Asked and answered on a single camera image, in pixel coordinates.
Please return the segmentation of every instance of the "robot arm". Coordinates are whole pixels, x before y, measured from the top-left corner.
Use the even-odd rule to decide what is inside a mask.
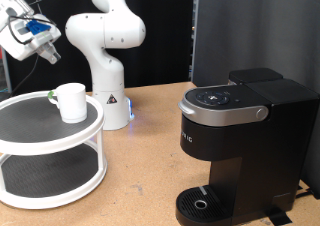
[[[61,33],[55,24],[24,0],[0,0],[0,45],[22,61],[34,53],[55,64],[61,57],[53,42]]]
[[[92,96],[104,109],[104,130],[126,126],[133,115],[124,94],[124,67],[105,49],[138,47],[146,37],[140,17],[125,0],[92,0],[104,13],[78,14],[69,18],[66,35],[71,44],[87,58],[92,75]]]

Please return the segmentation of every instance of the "black curtain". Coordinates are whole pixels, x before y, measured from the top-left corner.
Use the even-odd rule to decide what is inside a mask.
[[[125,87],[167,84],[188,80],[193,0],[126,0],[147,29],[140,47],[110,49],[125,68]],[[55,65],[39,58],[34,74],[16,94],[50,90],[68,82],[79,82],[92,90],[91,71],[83,54],[69,43],[65,25],[71,15],[100,12],[91,0],[45,0],[44,15],[57,23],[62,36],[54,44],[62,59]],[[36,56],[19,62],[8,57],[12,87],[32,70]]]
[[[265,67],[320,93],[320,0],[199,0],[197,15],[197,86],[226,84],[232,70]],[[302,174],[318,194],[319,130],[320,116]]]

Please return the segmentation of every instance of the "table surface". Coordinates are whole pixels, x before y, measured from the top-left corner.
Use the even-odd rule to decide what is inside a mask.
[[[135,119],[123,129],[104,131],[108,171],[102,183],[86,197],[54,209],[23,210],[0,204],[0,226],[179,226],[177,196],[209,180],[210,162],[194,159],[180,147],[177,104],[193,87],[187,82],[126,89]],[[316,226],[319,212],[320,201],[310,195],[297,199],[288,216],[292,225]],[[265,218],[247,225],[272,224]]]

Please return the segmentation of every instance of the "black coffee maker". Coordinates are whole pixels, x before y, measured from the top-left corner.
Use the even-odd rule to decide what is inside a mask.
[[[293,207],[319,95],[269,69],[234,71],[230,85],[187,91],[181,147],[211,161],[209,184],[182,192],[183,226],[230,226]]]

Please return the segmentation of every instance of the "white mug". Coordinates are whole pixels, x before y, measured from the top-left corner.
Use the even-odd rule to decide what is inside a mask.
[[[65,123],[79,123],[87,118],[86,87],[80,83],[60,85],[56,90],[48,93],[48,99],[60,109],[62,121]]]

